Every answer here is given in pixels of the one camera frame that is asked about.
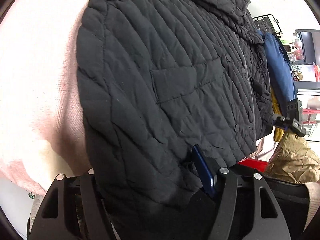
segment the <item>jacket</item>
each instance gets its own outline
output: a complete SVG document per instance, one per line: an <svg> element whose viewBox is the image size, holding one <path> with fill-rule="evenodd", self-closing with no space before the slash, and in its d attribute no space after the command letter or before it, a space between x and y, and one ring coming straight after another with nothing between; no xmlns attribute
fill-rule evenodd
<svg viewBox="0 0 320 240"><path fill-rule="evenodd" d="M249 2L89 1L77 38L86 147L122 240L170 238L202 186L194 144L232 166L271 133Z"/></svg>

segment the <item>ribbed cuff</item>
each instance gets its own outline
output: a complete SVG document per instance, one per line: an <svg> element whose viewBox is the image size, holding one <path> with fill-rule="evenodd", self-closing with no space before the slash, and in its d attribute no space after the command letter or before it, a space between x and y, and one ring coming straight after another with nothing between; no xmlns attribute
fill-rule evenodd
<svg viewBox="0 0 320 240"><path fill-rule="evenodd" d="M306 230L320 207L320 184L318 182L307 182L304 184L309 191L309 211L304 230Z"/></svg>

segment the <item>pink garment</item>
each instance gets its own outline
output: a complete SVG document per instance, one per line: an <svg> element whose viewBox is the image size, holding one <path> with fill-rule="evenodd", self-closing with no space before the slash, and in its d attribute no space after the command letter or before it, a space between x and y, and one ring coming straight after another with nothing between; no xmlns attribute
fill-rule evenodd
<svg viewBox="0 0 320 240"><path fill-rule="evenodd" d="M44 195L90 168L76 81L88 0L16 0L0 25L0 176Z"/></svg>

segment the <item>silver screw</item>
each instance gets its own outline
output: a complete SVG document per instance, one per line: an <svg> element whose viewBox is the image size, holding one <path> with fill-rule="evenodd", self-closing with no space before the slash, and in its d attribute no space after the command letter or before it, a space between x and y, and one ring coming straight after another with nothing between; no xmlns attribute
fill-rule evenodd
<svg viewBox="0 0 320 240"><path fill-rule="evenodd" d="M221 167L221 168L219 169L219 171L220 171L222 174L228 174L228 173L229 173L229 170L228 170L227 168L225 168L225 167Z"/></svg>
<svg viewBox="0 0 320 240"><path fill-rule="evenodd" d="M64 175L63 175L63 174L59 174L59 175L56 177L57 180L62 180L63 178L64 178Z"/></svg>
<svg viewBox="0 0 320 240"><path fill-rule="evenodd" d="M254 176L254 178L257 179L257 180L262 179L262 176L261 176L261 174L259 174L259 173L255 173L253 176Z"/></svg>

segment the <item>puffer jacket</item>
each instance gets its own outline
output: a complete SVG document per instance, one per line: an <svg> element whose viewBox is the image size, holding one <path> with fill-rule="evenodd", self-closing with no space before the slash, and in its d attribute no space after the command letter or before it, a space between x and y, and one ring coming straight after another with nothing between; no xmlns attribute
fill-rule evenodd
<svg viewBox="0 0 320 240"><path fill-rule="evenodd" d="M89 1L77 38L86 147L122 240L169 237L202 186L191 146L232 166L271 133L249 2Z"/></svg>

